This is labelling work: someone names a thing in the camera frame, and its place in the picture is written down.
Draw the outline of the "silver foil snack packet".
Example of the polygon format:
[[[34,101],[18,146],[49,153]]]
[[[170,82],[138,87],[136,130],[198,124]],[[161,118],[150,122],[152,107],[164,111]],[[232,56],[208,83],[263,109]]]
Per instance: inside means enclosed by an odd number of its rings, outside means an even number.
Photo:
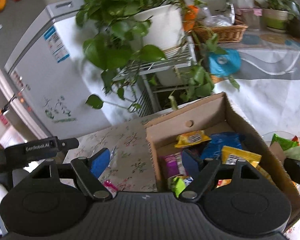
[[[109,159],[109,164],[108,164],[108,167],[111,168],[111,164],[114,160],[114,157],[116,155],[116,152],[117,152],[117,146],[114,146],[113,149],[111,150],[110,152],[110,159]]]

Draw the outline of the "green snack packet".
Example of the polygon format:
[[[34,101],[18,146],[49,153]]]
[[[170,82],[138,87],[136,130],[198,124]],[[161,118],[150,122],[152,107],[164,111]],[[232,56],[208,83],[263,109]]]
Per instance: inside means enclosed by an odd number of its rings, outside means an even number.
[[[168,188],[179,198],[179,195],[185,190],[186,185],[183,176],[175,176],[168,180]]]

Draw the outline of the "pink Ameria snack packet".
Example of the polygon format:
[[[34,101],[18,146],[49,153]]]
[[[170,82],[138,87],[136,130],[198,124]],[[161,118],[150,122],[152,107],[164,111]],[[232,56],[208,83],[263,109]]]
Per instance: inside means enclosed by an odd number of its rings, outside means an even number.
[[[112,194],[113,198],[117,195],[117,192],[119,191],[118,188],[109,180],[105,180],[103,182],[103,186]]]

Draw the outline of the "yellow waffle snack packet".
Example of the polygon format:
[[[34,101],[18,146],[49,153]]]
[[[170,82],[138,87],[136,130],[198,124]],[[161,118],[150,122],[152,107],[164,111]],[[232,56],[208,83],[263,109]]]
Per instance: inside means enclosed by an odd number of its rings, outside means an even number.
[[[249,151],[233,148],[230,146],[223,146],[221,151],[222,164],[235,165],[240,161],[247,161],[253,167],[257,167],[261,161],[262,156]]]

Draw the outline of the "purple snack packet in box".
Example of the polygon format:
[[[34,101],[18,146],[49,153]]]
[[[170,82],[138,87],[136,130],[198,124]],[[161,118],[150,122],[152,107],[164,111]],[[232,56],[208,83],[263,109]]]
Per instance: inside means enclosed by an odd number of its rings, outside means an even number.
[[[160,157],[160,167],[165,179],[182,175],[186,176],[187,172],[183,166],[181,152]]]

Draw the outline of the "blue snack packet in box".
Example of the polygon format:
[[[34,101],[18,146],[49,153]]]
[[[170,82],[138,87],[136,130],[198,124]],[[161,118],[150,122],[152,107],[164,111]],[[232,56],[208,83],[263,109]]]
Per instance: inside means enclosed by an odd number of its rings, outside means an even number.
[[[214,133],[209,136],[211,140],[203,149],[200,159],[206,158],[219,159],[221,157],[221,151],[223,146],[230,146],[233,148],[243,149],[241,142],[245,139],[245,136],[235,132],[222,132]]]

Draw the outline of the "yellow biscuit packet in box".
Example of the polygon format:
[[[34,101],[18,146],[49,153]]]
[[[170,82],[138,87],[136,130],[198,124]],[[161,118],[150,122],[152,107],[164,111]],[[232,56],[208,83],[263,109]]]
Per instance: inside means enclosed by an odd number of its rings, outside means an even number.
[[[207,136],[203,130],[200,130],[181,134],[177,136],[176,140],[177,143],[174,145],[175,148],[186,148],[210,141],[211,138]]]

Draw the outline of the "floral tablecloth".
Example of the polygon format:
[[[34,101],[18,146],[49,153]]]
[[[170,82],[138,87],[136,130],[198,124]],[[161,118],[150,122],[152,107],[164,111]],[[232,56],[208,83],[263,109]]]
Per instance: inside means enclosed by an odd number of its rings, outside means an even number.
[[[120,191],[155,192],[155,173],[144,124],[158,116],[158,113],[148,115],[81,136],[79,147],[70,150],[63,163],[77,157],[90,158],[102,148],[111,151],[117,146],[111,168],[107,167],[99,180],[111,181]]]

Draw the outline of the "orange red snack packet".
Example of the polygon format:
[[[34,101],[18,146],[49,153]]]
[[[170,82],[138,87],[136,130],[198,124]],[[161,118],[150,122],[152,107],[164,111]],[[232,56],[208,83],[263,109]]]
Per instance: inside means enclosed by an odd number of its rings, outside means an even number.
[[[225,185],[229,185],[231,183],[232,179],[221,179],[218,181],[217,183],[217,188],[225,186]]]

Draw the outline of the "white cardboard milk box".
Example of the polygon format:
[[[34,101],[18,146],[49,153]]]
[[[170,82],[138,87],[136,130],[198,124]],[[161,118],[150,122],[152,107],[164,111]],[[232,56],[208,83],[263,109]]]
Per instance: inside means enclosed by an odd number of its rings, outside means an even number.
[[[145,124],[145,129],[159,191],[168,188],[168,178],[180,173],[168,166],[167,156],[189,149],[200,159],[227,160],[223,147],[236,148],[260,155],[261,160],[253,164],[260,166],[289,199],[292,213],[287,228],[300,220],[300,193],[280,159],[282,150],[267,146],[256,129],[235,112],[225,93],[153,119]]]

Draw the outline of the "beige refrigerator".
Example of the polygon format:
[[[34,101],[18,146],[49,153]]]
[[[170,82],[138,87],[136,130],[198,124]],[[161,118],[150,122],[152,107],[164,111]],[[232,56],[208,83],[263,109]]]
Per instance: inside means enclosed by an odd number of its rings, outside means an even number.
[[[4,147],[51,136],[51,133],[37,122],[32,108],[23,97],[23,89],[15,86],[6,71],[0,67],[1,116],[8,122],[3,135],[0,135],[0,143]]]

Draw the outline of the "white freezer with green logo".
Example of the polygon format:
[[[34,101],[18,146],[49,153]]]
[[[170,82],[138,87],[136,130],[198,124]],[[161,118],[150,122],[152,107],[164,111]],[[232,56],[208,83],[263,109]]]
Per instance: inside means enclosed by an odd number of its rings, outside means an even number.
[[[138,117],[128,107],[139,89],[104,94],[101,70],[85,59],[83,42],[96,35],[92,23],[83,28],[75,16],[83,0],[46,6],[25,31],[5,70],[21,89],[30,115],[49,135],[80,137]]]

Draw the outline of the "white metal plant rack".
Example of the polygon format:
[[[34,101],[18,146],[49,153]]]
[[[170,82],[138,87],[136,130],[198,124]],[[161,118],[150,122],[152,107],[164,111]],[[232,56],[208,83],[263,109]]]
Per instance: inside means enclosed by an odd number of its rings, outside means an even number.
[[[142,93],[147,95],[147,103],[153,113],[161,110],[158,94],[171,92],[175,88],[184,89],[181,72],[190,70],[197,63],[192,38],[186,36],[181,45],[175,49],[165,51],[167,57],[164,61],[151,63],[131,63],[127,70],[122,70],[115,80],[123,80],[139,74]]]

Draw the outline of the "blue round plastic object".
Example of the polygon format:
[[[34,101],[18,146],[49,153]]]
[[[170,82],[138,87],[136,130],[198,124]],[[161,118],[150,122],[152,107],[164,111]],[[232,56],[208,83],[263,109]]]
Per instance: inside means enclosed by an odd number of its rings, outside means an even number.
[[[242,61],[239,52],[226,49],[226,54],[209,53],[209,70],[215,76],[230,76],[240,70]]]

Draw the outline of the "wicker basket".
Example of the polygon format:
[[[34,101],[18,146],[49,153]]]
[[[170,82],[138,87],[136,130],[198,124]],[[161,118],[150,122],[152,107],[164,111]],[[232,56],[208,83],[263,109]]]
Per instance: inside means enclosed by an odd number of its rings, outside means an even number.
[[[248,28],[245,24],[232,25],[229,27],[213,27],[208,28],[198,25],[193,28],[200,41],[205,42],[212,37],[213,34],[218,35],[218,43],[236,43],[241,42],[243,34]]]

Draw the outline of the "green pothos plant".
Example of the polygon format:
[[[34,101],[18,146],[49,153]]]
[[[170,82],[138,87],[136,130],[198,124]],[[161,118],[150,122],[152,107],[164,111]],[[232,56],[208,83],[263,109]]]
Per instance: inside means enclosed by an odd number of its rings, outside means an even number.
[[[193,0],[195,5],[203,1]],[[185,0],[84,0],[76,15],[76,24],[80,28],[92,20],[97,34],[83,42],[85,58],[102,71],[105,94],[115,93],[125,100],[125,88],[133,88],[139,74],[123,80],[115,80],[122,70],[131,63],[151,63],[167,59],[164,51],[154,45],[145,45],[139,50],[129,44],[134,37],[148,34],[151,22],[137,21],[134,16],[140,12],[165,5],[176,5],[181,15],[189,12]]]

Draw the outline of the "green white small flower pot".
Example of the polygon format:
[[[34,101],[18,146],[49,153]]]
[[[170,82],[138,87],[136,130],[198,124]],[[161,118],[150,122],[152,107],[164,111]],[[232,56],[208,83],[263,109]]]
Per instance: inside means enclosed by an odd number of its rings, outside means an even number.
[[[263,8],[262,16],[269,30],[277,33],[286,33],[289,12]]]

